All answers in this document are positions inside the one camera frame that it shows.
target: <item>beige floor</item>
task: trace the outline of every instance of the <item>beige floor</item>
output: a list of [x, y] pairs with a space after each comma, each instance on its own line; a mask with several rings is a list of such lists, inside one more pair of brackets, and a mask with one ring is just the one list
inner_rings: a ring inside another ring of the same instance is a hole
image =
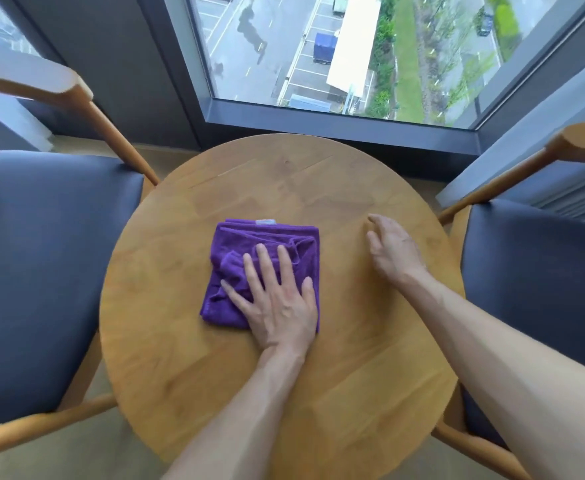
[[[102, 142], [58, 137], [57, 151], [110, 155]], [[160, 178], [193, 154], [139, 145], [138, 150]], [[438, 210], [434, 196], [442, 186], [409, 180], [424, 199]], [[100, 367], [89, 397], [110, 391], [105, 368]], [[74, 424], [0, 453], [2, 480], [155, 480], [167, 468], [131, 431], [118, 410]], [[385, 480], [503, 480], [503, 478], [452, 450], [432, 437]]]

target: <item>hand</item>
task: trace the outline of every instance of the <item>hand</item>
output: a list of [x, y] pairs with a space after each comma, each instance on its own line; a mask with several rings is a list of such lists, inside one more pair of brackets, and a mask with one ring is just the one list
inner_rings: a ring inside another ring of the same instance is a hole
[[259, 267], [264, 278], [264, 290], [249, 254], [244, 254], [244, 269], [255, 303], [250, 303], [233, 287], [222, 280], [222, 287], [231, 301], [249, 321], [250, 330], [263, 349], [290, 347], [305, 355], [315, 339], [317, 329], [317, 302], [312, 278], [301, 284], [301, 294], [294, 281], [293, 263], [288, 251], [277, 246], [282, 284], [277, 282], [275, 268], [264, 244], [257, 244]]
[[399, 291], [414, 278], [428, 275], [419, 248], [402, 226], [377, 214], [370, 214], [368, 219], [377, 224], [381, 235], [380, 239], [375, 231], [367, 233], [372, 261], [379, 274]]

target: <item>navy leather seat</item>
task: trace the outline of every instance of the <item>navy leather seat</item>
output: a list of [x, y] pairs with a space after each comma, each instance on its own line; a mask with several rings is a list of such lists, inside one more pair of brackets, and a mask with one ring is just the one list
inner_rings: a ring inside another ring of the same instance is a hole
[[0, 423], [59, 405], [143, 181], [114, 158], [0, 152]]
[[[585, 366], [585, 224], [506, 200], [474, 205], [461, 272], [469, 301]], [[505, 446], [463, 400], [468, 431]]]

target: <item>purple towel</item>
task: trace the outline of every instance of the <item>purple towel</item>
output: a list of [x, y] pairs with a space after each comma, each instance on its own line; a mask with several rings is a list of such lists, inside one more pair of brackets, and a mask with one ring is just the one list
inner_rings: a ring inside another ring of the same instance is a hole
[[259, 279], [263, 282], [255, 247], [260, 242], [266, 246], [280, 282], [277, 246], [283, 244], [286, 247], [291, 256], [297, 288], [301, 289], [301, 282], [306, 276], [310, 276], [319, 310], [319, 229], [273, 222], [226, 219], [217, 224], [211, 245], [213, 272], [199, 312], [204, 321], [215, 325], [250, 328], [244, 315], [226, 295], [221, 281], [226, 280], [241, 296], [253, 301], [244, 272], [243, 255], [248, 253], [252, 256]]

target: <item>wooden tabletop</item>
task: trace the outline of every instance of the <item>wooden tabletop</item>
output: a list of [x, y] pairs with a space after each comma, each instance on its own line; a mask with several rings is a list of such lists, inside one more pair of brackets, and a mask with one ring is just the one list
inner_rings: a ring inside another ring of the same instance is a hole
[[174, 460], [255, 369], [250, 332], [199, 317], [215, 225], [230, 217], [320, 232], [321, 330], [289, 398], [271, 478], [376, 479], [421, 444], [456, 378], [412, 307], [372, 268], [369, 212], [400, 222], [434, 276], [463, 293], [424, 200], [382, 163], [328, 139], [222, 144], [145, 198], [117, 242], [100, 309], [108, 376], [145, 444]]

